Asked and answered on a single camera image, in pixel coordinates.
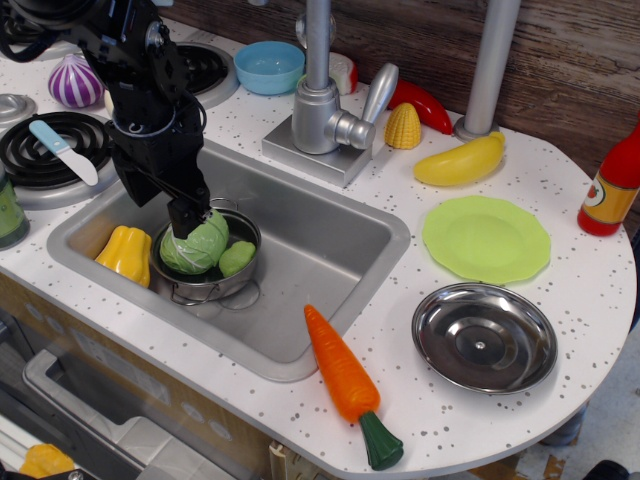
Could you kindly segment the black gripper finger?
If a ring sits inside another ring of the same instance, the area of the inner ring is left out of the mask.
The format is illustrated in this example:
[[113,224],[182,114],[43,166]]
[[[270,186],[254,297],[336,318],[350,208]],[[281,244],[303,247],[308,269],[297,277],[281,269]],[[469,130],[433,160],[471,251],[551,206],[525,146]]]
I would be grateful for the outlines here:
[[178,239],[187,239],[204,223],[210,211],[207,206],[197,205],[186,198],[175,198],[167,207],[173,235]]

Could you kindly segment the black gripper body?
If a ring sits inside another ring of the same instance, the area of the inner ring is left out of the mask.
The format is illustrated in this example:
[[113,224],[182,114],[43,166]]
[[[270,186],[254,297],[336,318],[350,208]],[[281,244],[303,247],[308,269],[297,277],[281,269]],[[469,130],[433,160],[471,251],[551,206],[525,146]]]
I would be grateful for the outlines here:
[[141,102],[115,102],[105,125],[114,141],[116,172],[138,206],[164,192],[192,207],[208,204],[209,188],[197,164],[206,114],[198,102],[149,114]]

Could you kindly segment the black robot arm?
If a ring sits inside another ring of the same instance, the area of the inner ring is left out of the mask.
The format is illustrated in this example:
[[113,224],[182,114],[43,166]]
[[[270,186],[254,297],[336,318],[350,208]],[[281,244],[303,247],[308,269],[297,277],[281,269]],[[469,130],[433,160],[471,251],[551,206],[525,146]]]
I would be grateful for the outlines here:
[[79,47],[113,102],[106,125],[112,161],[127,193],[143,206],[158,193],[171,200],[175,237],[185,239],[207,218],[209,189],[198,168],[206,113],[187,89],[189,68],[151,1],[14,1],[15,15],[39,28],[37,39],[14,51],[26,63],[54,43]]

